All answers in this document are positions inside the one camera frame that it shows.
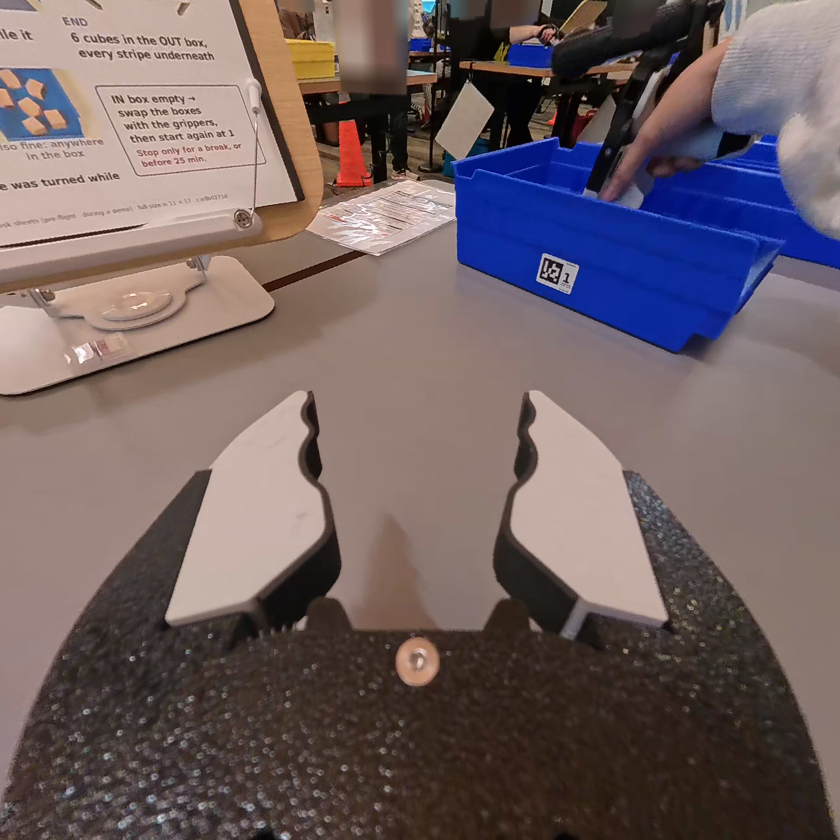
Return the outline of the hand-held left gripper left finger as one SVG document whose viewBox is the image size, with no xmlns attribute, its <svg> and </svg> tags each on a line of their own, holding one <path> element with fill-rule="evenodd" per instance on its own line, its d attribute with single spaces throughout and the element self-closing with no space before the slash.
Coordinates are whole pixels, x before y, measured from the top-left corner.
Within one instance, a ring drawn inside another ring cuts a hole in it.
<svg viewBox="0 0 840 840">
<path fill-rule="evenodd" d="M 341 571 L 321 473 L 314 394 L 291 393 L 212 463 L 166 624 L 246 616 L 258 630 L 297 625 Z"/>
</svg>

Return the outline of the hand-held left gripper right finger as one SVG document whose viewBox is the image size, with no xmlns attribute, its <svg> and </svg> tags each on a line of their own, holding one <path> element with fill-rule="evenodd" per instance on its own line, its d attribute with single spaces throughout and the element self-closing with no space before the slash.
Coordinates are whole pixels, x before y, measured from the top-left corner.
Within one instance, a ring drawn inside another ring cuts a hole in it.
<svg viewBox="0 0 840 840">
<path fill-rule="evenodd" d="M 526 391 L 515 481 L 493 549 L 501 588 L 539 629 L 580 638 L 593 618 L 658 630 L 665 601 L 623 467 L 587 427 Z"/>
</svg>

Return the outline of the person's right forearm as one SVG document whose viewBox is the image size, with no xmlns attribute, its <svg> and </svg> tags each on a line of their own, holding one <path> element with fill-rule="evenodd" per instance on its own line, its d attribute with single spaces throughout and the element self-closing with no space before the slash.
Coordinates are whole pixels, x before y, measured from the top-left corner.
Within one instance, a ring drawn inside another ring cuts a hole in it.
<svg viewBox="0 0 840 840">
<path fill-rule="evenodd" d="M 736 134 L 770 134 L 804 220 L 839 239 L 839 2 L 775 4 L 731 39 L 710 114 Z"/>
</svg>

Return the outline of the person's right hand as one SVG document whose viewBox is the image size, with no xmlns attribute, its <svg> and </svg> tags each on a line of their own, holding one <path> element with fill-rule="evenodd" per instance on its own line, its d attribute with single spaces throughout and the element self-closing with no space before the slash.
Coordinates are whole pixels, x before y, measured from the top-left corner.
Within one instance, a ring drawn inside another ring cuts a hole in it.
<svg viewBox="0 0 840 840">
<path fill-rule="evenodd" d="M 697 159 L 665 152 L 672 143 L 711 120 L 713 88 L 731 42 L 732 38 L 725 38 L 704 53 L 668 88 L 626 147 L 612 178 L 604 184 L 599 194 L 602 200 L 609 203 L 618 200 L 641 171 L 663 179 L 701 166 Z"/>
</svg>

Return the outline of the wooden book stand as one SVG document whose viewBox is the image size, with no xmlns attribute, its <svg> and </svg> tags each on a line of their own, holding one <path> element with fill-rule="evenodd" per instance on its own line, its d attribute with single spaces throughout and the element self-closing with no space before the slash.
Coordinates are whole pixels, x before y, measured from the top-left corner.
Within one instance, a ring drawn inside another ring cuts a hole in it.
<svg viewBox="0 0 840 840">
<path fill-rule="evenodd" d="M 608 1 L 556 1 L 552 16 L 560 22 L 560 32 L 566 38 L 591 29 L 608 6 Z"/>
</svg>

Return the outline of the grey hanging card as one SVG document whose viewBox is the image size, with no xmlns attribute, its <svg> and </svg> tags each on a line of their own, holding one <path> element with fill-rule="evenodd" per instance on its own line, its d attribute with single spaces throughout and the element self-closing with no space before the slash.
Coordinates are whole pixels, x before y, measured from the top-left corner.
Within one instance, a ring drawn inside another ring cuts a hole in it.
<svg viewBox="0 0 840 840">
<path fill-rule="evenodd" d="M 578 143 L 603 144 L 612 125 L 616 111 L 616 101 L 613 95 L 608 96 L 600 108 L 595 112 L 577 139 Z"/>
<path fill-rule="evenodd" d="M 436 143 L 455 161 L 469 156 L 476 140 L 491 120 L 494 105 L 468 80 L 436 133 Z"/>
</svg>

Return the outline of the wooden-top background table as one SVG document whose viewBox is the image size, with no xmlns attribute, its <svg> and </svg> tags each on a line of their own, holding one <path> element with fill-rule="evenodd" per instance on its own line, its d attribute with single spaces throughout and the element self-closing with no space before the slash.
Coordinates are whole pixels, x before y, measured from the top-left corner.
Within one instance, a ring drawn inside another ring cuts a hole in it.
<svg viewBox="0 0 840 840">
<path fill-rule="evenodd" d="M 637 66 L 637 56 L 614 60 L 588 69 L 583 76 L 566 79 L 556 76 L 550 68 L 512 66 L 508 62 L 468 61 L 458 63 L 460 69 L 469 74 L 485 72 L 505 77 L 525 77 L 547 81 L 548 96 L 557 99 L 558 110 L 552 136 L 560 140 L 564 148 L 576 144 L 574 125 L 583 99 L 592 93 L 604 93 L 608 98 L 617 89 L 627 84 Z"/>
<path fill-rule="evenodd" d="M 304 106 L 308 114 L 310 125 L 323 126 L 328 123 L 351 122 L 358 120 L 374 120 L 374 127 L 379 130 L 377 148 L 372 151 L 372 181 L 381 184 L 387 180 L 387 166 L 385 162 L 385 118 L 401 113 L 407 116 L 410 106 L 410 93 L 415 88 L 431 85 L 438 81 L 438 74 L 434 71 L 408 70 L 406 72 L 406 92 L 402 94 L 374 94 L 372 98 L 354 99 L 339 103 L 317 104 L 314 97 L 322 97 L 329 93 L 339 93 L 341 79 L 339 76 L 299 80 L 298 85 L 303 96 Z"/>
</svg>

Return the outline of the instruction board on stand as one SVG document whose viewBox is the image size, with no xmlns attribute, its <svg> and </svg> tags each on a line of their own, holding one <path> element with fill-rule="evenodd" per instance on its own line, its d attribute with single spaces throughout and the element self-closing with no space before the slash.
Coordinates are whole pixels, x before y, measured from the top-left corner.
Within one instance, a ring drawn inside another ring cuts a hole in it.
<svg viewBox="0 0 840 840">
<path fill-rule="evenodd" d="M 228 252 L 300 233 L 319 207 L 322 170 L 276 6 L 242 2 L 302 200 L 1 247 L 2 396 L 62 385 L 273 311 L 270 294 Z M 126 334 L 131 358 L 67 362 L 71 345 L 109 332 Z"/>
</svg>

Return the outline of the laminated instruction sheet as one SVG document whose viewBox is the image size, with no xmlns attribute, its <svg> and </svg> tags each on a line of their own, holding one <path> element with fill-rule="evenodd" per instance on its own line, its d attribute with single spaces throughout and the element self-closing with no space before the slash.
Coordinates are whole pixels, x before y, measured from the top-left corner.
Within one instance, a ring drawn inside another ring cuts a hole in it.
<svg viewBox="0 0 840 840">
<path fill-rule="evenodd" d="M 368 256 L 383 256 L 455 221 L 451 185 L 397 181 L 321 208 L 308 231 Z"/>
</svg>

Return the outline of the small clear label packet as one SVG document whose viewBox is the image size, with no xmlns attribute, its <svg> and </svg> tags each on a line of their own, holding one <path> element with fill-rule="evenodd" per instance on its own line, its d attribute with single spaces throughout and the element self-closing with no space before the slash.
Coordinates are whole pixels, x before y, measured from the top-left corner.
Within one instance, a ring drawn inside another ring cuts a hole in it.
<svg viewBox="0 0 840 840">
<path fill-rule="evenodd" d="M 116 364 L 132 356 L 132 346 L 125 333 L 107 332 L 100 337 L 71 345 L 66 360 L 68 363 L 92 367 L 95 364 Z"/>
</svg>

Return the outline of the yellow box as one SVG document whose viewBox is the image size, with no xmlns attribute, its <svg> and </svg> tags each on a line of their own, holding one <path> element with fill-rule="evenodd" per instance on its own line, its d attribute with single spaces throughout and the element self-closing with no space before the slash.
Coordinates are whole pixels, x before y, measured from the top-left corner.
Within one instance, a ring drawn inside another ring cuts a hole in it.
<svg viewBox="0 0 840 840">
<path fill-rule="evenodd" d="M 336 76 L 336 52 L 332 41 L 287 38 L 286 43 L 296 78 L 300 81 Z"/>
</svg>

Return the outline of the printed instruction poster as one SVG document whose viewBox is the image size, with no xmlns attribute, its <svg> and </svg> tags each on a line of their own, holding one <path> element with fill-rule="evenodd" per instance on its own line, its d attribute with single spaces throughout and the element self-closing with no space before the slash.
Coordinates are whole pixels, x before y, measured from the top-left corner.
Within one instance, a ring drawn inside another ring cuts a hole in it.
<svg viewBox="0 0 840 840">
<path fill-rule="evenodd" d="M 302 198 L 245 2 L 2 2 L 2 247 Z"/>
</svg>

